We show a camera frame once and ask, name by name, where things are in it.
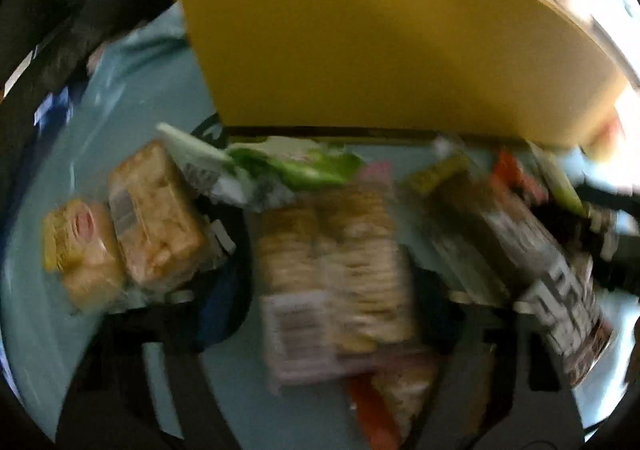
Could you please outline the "yellow cake pack left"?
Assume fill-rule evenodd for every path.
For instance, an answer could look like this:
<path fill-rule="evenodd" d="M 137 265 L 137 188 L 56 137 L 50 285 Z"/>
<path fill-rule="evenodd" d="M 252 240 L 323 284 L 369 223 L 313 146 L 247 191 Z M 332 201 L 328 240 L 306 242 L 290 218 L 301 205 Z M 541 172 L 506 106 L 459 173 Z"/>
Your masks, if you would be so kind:
<path fill-rule="evenodd" d="M 42 221 L 43 267 L 58 273 L 70 303 L 104 311 L 126 282 L 110 212 L 105 204 L 72 199 Z"/>

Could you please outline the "pink biscuit pack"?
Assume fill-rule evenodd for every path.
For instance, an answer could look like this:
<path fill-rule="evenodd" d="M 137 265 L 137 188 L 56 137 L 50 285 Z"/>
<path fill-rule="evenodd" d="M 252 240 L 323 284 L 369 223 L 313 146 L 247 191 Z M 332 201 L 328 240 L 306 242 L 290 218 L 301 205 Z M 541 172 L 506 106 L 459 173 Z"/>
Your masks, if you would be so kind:
<path fill-rule="evenodd" d="M 331 381 L 421 350 L 388 181 L 309 192 L 254 218 L 265 363 L 281 386 Z"/>

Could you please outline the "yellow cardboard box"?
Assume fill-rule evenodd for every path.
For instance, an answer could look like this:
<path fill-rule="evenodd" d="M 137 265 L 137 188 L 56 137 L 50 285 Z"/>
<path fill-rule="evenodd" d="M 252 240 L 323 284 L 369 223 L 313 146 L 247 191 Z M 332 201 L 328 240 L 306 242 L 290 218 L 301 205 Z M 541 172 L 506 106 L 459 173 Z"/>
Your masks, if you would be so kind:
<path fill-rule="evenodd" d="M 235 136 L 588 144 L 628 80 L 548 0 L 179 0 Z"/>

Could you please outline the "red chocolate wafer pack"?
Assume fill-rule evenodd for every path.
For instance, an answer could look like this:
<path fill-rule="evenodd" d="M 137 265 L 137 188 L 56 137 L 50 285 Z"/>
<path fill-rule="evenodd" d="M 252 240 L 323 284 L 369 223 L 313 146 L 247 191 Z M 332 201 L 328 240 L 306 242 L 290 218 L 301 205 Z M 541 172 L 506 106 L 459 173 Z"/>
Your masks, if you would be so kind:
<path fill-rule="evenodd" d="M 548 189 L 527 172 L 521 161 L 506 149 L 498 152 L 492 177 L 518 195 L 528 207 L 539 205 L 549 199 Z"/>

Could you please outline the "dark carved wooden furniture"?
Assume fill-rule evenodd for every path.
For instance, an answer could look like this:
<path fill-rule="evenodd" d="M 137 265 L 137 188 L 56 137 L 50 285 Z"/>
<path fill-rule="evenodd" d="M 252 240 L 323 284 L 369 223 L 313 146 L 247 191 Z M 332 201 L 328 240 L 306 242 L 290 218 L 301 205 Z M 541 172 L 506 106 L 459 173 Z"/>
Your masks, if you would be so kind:
<path fill-rule="evenodd" d="M 34 134 L 43 99 L 107 38 L 148 21 L 172 0 L 1 0 L 1 77 L 8 80 L 29 54 L 35 62 L 1 104 L 1 167 L 9 171 Z"/>

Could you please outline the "black white long snack pack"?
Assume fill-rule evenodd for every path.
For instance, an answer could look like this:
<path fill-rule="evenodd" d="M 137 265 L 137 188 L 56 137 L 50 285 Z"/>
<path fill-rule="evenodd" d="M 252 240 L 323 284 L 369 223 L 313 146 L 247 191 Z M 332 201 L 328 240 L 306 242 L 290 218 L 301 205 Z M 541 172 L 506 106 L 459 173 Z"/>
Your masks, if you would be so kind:
<path fill-rule="evenodd" d="M 547 228 L 498 181 L 457 174 L 435 189 L 433 199 L 480 252 L 510 300 L 533 308 L 567 380 L 578 385 L 613 334 L 590 280 L 578 275 Z"/>

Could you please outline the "brown cake pack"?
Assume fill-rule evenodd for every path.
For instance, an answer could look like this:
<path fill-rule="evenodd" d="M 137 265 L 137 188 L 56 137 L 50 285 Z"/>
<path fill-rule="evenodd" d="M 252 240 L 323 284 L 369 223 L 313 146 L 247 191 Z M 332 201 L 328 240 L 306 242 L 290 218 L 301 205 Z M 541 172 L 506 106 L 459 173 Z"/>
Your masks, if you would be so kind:
<path fill-rule="evenodd" d="M 116 239 L 132 281 L 167 293 L 190 280 L 204 259 L 207 240 L 164 144 L 152 140 L 122 161 L 108 175 L 107 188 Z"/>

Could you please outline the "green white candy packet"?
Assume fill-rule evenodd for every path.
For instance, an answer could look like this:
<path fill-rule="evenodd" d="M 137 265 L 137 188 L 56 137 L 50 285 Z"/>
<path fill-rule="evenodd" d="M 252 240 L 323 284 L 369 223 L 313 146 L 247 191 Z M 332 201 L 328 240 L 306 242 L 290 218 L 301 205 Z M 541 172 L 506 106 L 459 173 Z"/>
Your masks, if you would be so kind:
<path fill-rule="evenodd" d="M 284 207 L 302 192 L 347 185 L 364 166 L 360 155 L 311 139 L 233 143 L 216 114 L 190 133 L 165 122 L 156 130 L 193 190 L 254 212 Z"/>

